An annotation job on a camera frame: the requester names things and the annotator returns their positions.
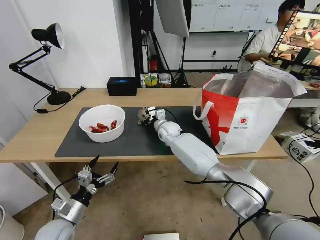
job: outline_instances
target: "man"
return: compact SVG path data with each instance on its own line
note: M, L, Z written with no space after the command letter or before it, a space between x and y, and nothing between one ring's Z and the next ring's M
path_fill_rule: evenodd
M294 9L304 8L305 0L285 0L279 7L278 22L261 31L251 42L239 62L239 72L250 69L251 63L261 58L269 59L270 52L287 25Z

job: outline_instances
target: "desk lamp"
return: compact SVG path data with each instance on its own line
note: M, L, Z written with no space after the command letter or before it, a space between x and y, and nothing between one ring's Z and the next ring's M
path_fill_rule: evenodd
M33 29L31 31L31 35L35 40L40 41L40 43L43 45L41 48L39 48L37 51L29 54L28 56L20 59L17 62L11 63L9 65L10 70L20 74L21 76L28 78L32 82L40 85L41 87L47 89L50 91L50 95L48 96L47 100L50 105L60 105L64 104L70 101L71 95L68 92L62 92L55 89L55 86L52 86L48 83L42 82L29 74L25 73L23 69L30 64L38 61L39 59L47 56L50 54L51 46L47 44L47 42L50 42L52 45L64 49L64 38L62 34L61 27L58 23L51 24L47 29ZM33 60L27 60L31 56L37 54L38 52L44 51L44 54L33 59Z

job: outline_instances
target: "lamp shade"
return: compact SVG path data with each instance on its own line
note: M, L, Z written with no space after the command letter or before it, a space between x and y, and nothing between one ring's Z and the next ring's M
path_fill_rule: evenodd
M51 24L46 30L33 29L31 35L35 40L47 41L58 48L64 49L64 38L58 23Z

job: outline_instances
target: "table leg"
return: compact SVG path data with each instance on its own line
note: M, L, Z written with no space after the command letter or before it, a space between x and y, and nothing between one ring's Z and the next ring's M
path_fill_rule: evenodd
M55 189L56 186L60 184L59 179L54 175L51 169L48 167L46 163L30 163L40 174L41 177L49 184L52 189ZM71 195L68 191L61 186L57 189L56 193L63 201L69 201Z
M257 162L257 160L247 160L246 163L242 167L245 170L247 170L248 172L251 172L251 170L253 169L256 162ZM222 204L222 206L227 205L226 201L224 200L224 197L221 198L221 204Z

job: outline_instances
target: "wooden table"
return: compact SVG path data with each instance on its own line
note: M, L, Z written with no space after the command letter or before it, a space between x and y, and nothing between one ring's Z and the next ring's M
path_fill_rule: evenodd
M74 93L76 89L61 89ZM20 163L30 162L46 182L55 188L60 181L46 163L52 162L88 162L92 157L56 158L54 155L62 140L70 129L74 119L83 107L94 107L103 104L113 104L120 107L142 106L193 106L200 88L148 88L138 89L137 96L109 97L106 89L87 89L73 101L56 112L36 114L30 122L6 145L0 152L0 162ZM52 110L56 106L45 105L44 109ZM270 136L257 153L218 155L226 160L250 160L247 169L253 167L257 159L285 159L287 154ZM172 156L125 156L100 157L99 162L107 161L168 161L177 160ZM70 195L65 188L59 187L57 194L68 200Z

